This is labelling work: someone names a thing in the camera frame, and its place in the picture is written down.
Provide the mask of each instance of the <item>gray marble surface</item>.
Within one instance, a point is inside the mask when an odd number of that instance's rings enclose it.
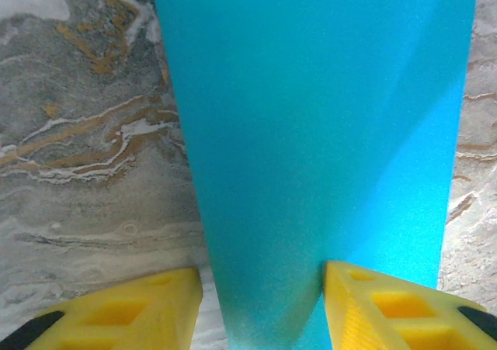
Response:
[[[478,0],[440,288],[497,313],[497,0]],[[228,347],[153,0],[0,0],[0,338],[198,266],[192,349]]]

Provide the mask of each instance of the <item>marble floor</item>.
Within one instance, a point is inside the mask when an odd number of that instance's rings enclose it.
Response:
[[[497,313],[497,0],[478,0],[440,288]],[[228,348],[153,0],[0,0],[0,338],[41,308],[200,267]]]

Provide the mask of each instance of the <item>black rubber pad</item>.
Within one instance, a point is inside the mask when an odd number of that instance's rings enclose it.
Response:
[[[24,350],[63,316],[63,311],[53,311],[31,319],[0,342],[0,350]]]
[[[457,309],[474,325],[497,341],[497,317],[473,307],[461,306]]]

